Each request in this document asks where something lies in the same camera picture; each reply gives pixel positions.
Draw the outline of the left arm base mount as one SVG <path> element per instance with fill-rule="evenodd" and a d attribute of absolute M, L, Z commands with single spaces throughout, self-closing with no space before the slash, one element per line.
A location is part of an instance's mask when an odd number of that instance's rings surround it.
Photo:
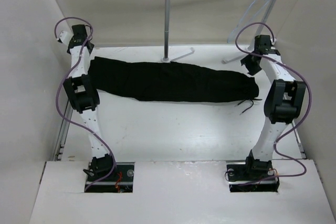
<path fill-rule="evenodd" d="M 84 192 L 85 193 L 132 193 L 134 180 L 135 163 L 117 163 L 112 174 L 94 183 L 97 177 L 91 177 L 87 174 Z"/>

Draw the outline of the black trousers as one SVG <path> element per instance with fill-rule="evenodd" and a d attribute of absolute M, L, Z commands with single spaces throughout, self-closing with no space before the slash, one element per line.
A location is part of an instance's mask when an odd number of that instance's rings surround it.
<path fill-rule="evenodd" d="M 255 78 L 230 70 L 170 62 L 125 62 L 95 57 L 88 75 L 93 86 L 138 101 L 227 103 L 258 101 Z"/>

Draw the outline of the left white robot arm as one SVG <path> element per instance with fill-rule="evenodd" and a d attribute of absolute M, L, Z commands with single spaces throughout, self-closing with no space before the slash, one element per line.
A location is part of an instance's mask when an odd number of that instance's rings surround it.
<path fill-rule="evenodd" d="M 88 25 L 73 25 L 72 35 L 60 34 L 61 41 L 67 44 L 67 53 L 71 55 L 71 72 L 63 83 L 64 90 L 72 108 L 79 113 L 83 127 L 89 132 L 92 160 L 84 172 L 88 181 L 113 181 L 118 175 L 118 168 L 111 151 L 101 139 L 98 123 L 98 105 L 100 99 L 97 89 L 91 81 L 88 70 L 90 55 L 94 45 L 87 33 Z"/>

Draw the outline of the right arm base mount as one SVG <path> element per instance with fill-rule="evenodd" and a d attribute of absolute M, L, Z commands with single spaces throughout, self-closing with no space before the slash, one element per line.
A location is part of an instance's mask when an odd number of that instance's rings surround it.
<path fill-rule="evenodd" d="M 225 179 L 231 193 L 277 193 L 280 181 L 275 169 L 248 170 L 243 163 L 228 163 Z"/>

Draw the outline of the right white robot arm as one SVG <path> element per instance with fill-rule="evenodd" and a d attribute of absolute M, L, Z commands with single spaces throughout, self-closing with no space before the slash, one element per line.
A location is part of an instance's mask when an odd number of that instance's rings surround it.
<path fill-rule="evenodd" d="M 262 179 L 268 177 L 272 169 L 271 160 L 278 139 L 300 115 L 307 86 L 296 80 L 282 63 L 280 52 L 272 47 L 269 35 L 257 35 L 254 50 L 240 62 L 251 76 L 264 71 L 271 83 L 264 103 L 264 127 L 243 168 L 247 179 Z"/>

